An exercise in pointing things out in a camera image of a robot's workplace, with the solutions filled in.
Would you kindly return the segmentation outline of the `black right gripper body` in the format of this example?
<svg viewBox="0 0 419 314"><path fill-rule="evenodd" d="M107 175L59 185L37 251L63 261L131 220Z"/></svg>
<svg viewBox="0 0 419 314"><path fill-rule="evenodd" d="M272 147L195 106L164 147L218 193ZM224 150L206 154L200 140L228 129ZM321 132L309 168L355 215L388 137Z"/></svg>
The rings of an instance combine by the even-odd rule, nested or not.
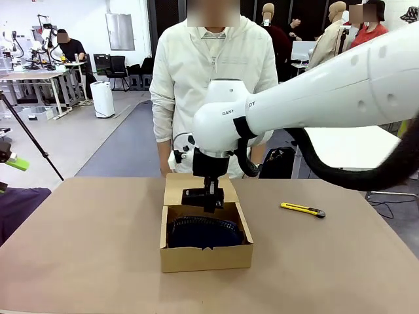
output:
<svg viewBox="0 0 419 314"><path fill-rule="evenodd" d="M192 174L197 177L217 179L227 173L230 157L212 157L194 149Z"/></svg>

